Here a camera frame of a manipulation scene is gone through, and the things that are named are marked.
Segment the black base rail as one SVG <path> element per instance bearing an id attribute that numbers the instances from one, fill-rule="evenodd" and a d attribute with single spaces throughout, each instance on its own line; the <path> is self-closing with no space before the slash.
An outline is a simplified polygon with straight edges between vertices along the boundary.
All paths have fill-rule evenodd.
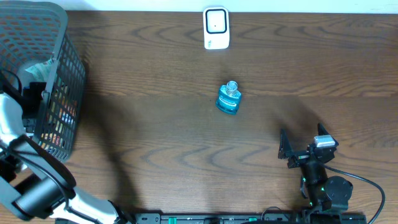
<path id="1" fill-rule="evenodd" d="M 137 213 L 134 215 L 138 224 L 305 224 L 305 223 L 340 223 L 366 224 L 364 215 L 313 215 L 311 218 L 302 218 L 298 214 L 267 212 L 261 214 L 159 214 Z"/>

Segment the teal mouthwash bottle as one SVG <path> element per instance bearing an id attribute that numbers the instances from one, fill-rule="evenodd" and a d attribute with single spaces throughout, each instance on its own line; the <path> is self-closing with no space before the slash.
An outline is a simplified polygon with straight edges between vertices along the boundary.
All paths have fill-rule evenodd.
<path id="1" fill-rule="evenodd" d="M 224 113 L 235 115 L 238 112 L 241 98 L 242 93 L 238 90 L 238 83 L 231 80 L 220 86 L 216 107 Z"/>

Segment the pale green wipes pack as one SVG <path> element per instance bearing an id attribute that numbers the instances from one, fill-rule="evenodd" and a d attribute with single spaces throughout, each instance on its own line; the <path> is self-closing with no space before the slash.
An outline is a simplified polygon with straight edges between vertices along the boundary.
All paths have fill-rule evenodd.
<path id="1" fill-rule="evenodd" d="M 52 60 L 37 63 L 26 69 L 37 82 L 47 82 L 52 68 Z"/>

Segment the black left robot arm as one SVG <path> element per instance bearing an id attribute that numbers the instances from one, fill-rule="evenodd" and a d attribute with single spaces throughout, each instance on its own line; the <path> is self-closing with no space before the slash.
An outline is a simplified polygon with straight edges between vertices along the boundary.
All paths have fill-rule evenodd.
<path id="1" fill-rule="evenodd" d="M 1 82 L 1 204 L 21 220 L 57 223 L 135 223 L 109 200 L 76 186 L 71 172 L 26 135 L 23 97 Z"/>

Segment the grey plastic mesh basket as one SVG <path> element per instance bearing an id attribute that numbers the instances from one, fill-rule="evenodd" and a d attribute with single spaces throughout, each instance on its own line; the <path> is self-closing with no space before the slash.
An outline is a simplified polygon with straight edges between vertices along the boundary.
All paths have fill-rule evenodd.
<path id="1" fill-rule="evenodd" d="M 68 32 L 65 10 L 52 2 L 1 2 L 1 76 L 16 91 L 34 80 L 27 68 L 52 60 L 33 140 L 65 162 L 72 154 L 86 71 Z"/>

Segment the white barcode scanner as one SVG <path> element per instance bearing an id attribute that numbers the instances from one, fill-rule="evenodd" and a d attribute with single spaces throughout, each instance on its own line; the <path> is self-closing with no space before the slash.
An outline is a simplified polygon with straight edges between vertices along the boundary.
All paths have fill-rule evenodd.
<path id="1" fill-rule="evenodd" d="M 229 11 L 225 7 L 208 7 L 203 11 L 204 48 L 222 50 L 229 47 Z"/>

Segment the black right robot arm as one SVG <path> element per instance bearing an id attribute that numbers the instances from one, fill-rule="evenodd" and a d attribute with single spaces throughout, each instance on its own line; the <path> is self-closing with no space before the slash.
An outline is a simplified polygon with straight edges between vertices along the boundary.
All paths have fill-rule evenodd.
<path id="1" fill-rule="evenodd" d="M 300 212 L 304 223 L 341 223 L 341 214 L 348 209 L 353 185 L 340 176 L 329 177 L 325 164 L 335 158 L 338 142 L 322 124 L 317 125 L 318 135 L 306 150 L 294 151 L 286 132 L 280 131 L 279 159 L 287 160 L 289 169 L 300 168 L 300 191 L 309 199 L 310 206 Z"/>

